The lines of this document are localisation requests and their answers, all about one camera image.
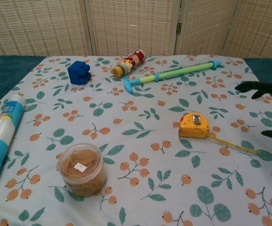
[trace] cling film roll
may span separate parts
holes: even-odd
[[[20,121],[25,99],[19,95],[13,95],[6,103],[0,115],[0,168],[12,140],[16,126]]]

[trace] teal carpet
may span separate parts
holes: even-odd
[[[0,56],[0,99],[44,58],[44,56]],[[272,82],[272,59],[244,60],[260,81]]]

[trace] yellow tape measure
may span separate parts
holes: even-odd
[[[213,134],[209,132],[209,122],[207,118],[198,112],[188,113],[187,115],[181,117],[179,136],[181,137],[195,137],[195,138],[205,138],[209,137],[216,142],[219,142],[223,145],[234,147],[246,152],[251,152],[258,154],[259,151],[256,149],[250,149],[246,147],[241,147],[227,141],[216,138]]]

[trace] table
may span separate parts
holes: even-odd
[[[119,57],[45,58],[0,101],[0,112],[11,94],[27,101],[0,172],[0,225],[272,225],[272,138],[261,135],[272,129],[272,98],[236,92],[241,81],[257,80],[246,63],[150,56],[129,76],[211,59],[222,66],[131,95],[110,73]],[[76,60],[91,67],[87,85],[70,84],[67,67]],[[260,154],[179,138],[180,118],[192,111],[208,118],[216,137]],[[86,199],[68,192],[56,170],[59,154],[81,142],[100,147],[108,177],[101,194]]]

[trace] plastic jar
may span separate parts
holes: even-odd
[[[63,152],[56,165],[70,192],[78,197],[90,197],[106,183],[104,162],[98,147],[80,143]]]

